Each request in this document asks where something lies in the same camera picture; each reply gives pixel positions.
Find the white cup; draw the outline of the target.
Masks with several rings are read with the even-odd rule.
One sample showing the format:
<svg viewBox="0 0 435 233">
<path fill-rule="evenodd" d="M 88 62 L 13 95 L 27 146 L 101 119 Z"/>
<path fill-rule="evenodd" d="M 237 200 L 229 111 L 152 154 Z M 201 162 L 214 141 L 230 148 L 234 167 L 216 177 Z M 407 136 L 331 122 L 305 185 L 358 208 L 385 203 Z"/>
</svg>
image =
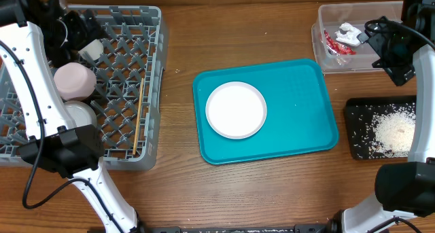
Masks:
<svg viewBox="0 0 435 233">
<path fill-rule="evenodd" d="M 104 46 L 98 39 L 91 41 L 79 51 L 82 58 L 87 54 L 93 61 L 98 60 L 102 53 L 104 53 Z"/>
</svg>

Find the grey plastic dish rack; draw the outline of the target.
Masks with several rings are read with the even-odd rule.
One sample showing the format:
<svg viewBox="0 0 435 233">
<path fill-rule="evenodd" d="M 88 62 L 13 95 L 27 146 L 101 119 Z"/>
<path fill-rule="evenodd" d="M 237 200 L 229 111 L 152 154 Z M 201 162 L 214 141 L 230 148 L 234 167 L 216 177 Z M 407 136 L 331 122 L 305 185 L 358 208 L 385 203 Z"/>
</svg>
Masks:
<svg viewBox="0 0 435 233">
<path fill-rule="evenodd" d="M 88 67 L 97 77 L 94 92 L 80 101 L 97 116 L 97 131 L 103 143 L 103 161 L 108 169 L 148 170 L 156 163 L 160 113 L 160 82 L 167 58 L 167 27 L 154 6 L 77 5 L 81 14 L 91 10 L 105 29 L 107 38 L 98 60 L 76 53 L 73 62 Z M 133 143 L 139 99 L 144 79 L 142 114 L 137 153 Z M 14 85 L 1 66 L 1 165 L 31 166 L 19 147 L 27 143 L 24 115 Z"/>
</svg>

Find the white tissue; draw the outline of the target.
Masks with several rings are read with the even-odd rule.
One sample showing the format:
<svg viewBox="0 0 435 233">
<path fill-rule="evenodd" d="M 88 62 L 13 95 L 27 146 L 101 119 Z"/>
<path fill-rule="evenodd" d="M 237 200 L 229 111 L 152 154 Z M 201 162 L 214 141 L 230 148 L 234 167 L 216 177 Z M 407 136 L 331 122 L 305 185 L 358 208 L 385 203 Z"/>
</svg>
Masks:
<svg viewBox="0 0 435 233">
<path fill-rule="evenodd" d="M 361 30 L 348 22 L 342 23 L 342 25 L 339 26 L 338 31 L 335 32 L 336 40 L 338 42 L 352 47 L 358 47 L 361 44 L 361 41 L 358 39 L 358 35 L 361 33 Z"/>
</svg>

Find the red snack wrapper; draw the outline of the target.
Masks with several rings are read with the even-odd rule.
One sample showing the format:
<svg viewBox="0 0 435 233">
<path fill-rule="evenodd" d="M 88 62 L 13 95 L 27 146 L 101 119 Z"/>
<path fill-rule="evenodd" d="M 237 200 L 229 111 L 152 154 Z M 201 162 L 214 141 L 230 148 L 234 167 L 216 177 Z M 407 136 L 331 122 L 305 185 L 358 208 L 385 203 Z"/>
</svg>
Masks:
<svg viewBox="0 0 435 233">
<path fill-rule="evenodd" d="M 355 55 L 356 52 L 353 50 L 352 46 L 348 46 L 344 43 L 338 42 L 331 38 L 330 34 L 324 30 L 324 36 L 326 38 L 326 45 L 328 47 L 328 51 L 331 54 L 335 55 Z"/>
</svg>

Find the grey bowl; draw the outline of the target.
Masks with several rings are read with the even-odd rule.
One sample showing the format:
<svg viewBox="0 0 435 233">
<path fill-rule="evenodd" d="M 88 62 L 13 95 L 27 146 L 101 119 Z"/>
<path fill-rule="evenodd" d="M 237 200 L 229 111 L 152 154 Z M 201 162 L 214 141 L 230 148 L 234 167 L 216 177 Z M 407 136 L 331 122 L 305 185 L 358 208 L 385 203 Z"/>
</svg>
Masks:
<svg viewBox="0 0 435 233">
<path fill-rule="evenodd" d="M 80 101 L 67 101 L 64 105 L 77 127 L 90 124 L 97 127 L 97 116 L 92 108 L 86 103 Z"/>
</svg>

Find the wooden chopstick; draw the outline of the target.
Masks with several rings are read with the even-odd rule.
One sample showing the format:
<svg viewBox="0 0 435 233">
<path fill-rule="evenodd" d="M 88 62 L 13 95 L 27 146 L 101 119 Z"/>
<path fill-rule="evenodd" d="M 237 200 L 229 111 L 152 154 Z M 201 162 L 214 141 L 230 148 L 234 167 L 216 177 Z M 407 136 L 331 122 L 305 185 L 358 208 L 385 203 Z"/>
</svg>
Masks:
<svg viewBox="0 0 435 233">
<path fill-rule="evenodd" d="M 137 142 L 139 139 L 140 119 L 141 119 L 141 114 L 142 114 L 141 109 L 142 109 L 142 102 L 143 102 L 143 87 L 144 87 L 144 79 L 142 78 L 141 83 L 140 83 L 140 89 L 139 89 L 135 136 L 134 136 L 134 143 L 133 143 L 133 157 L 136 156 L 136 153 L 137 153 Z"/>
</svg>

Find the large white plate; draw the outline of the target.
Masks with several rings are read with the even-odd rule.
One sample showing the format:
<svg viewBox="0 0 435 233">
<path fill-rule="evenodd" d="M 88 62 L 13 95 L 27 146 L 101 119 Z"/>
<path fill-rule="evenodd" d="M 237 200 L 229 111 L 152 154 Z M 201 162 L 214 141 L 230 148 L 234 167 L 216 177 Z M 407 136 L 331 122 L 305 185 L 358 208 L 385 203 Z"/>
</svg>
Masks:
<svg viewBox="0 0 435 233">
<path fill-rule="evenodd" d="M 267 117 L 265 98 L 245 82 L 227 82 L 208 97 L 205 115 L 212 129 L 227 139 L 246 139 L 256 134 Z"/>
</svg>

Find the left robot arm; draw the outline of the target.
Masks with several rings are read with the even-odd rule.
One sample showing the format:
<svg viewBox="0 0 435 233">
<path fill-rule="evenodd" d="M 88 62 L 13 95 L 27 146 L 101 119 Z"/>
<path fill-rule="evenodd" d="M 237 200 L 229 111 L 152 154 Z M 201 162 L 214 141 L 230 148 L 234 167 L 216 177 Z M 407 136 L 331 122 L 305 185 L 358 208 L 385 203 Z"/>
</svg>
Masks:
<svg viewBox="0 0 435 233">
<path fill-rule="evenodd" d="M 60 0 L 1 0 L 1 59 L 18 95 L 27 143 L 18 151 L 33 169 L 58 173 L 85 196 L 106 232 L 145 232 L 138 213 L 111 179 L 97 128 L 78 126 L 51 72 L 106 37 L 91 11 Z"/>
</svg>

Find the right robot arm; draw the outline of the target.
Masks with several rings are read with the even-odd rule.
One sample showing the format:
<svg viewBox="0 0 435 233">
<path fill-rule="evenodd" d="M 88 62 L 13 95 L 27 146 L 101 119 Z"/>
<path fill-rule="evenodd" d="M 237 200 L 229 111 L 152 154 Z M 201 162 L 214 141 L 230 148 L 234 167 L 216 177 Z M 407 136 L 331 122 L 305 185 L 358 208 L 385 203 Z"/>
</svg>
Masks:
<svg viewBox="0 0 435 233">
<path fill-rule="evenodd" d="M 416 124 L 408 160 L 383 165 L 375 191 L 353 208 L 339 211 L 324 232 L 386 232 L 416 217 L 434 213 L 434 0 L 403 0 L 401 21 L 382 16 L 358 35 L 397 86 L 417 78 Z"/>
</svg>

